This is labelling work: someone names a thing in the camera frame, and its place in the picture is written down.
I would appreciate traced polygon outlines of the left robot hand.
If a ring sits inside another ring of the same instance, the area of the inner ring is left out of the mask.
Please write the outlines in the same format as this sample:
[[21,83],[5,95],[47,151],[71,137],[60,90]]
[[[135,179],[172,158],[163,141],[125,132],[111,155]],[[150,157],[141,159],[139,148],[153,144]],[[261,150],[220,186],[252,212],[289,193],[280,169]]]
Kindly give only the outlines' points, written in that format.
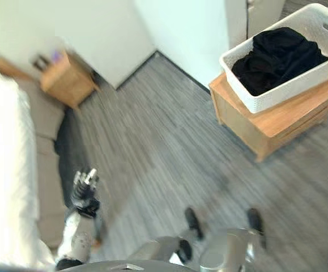
[[86,218],[96,218],[100,201],[96,198],[96,184],[99,180],[97,169],[77,171],[73,179],[71,203],[73,209]]

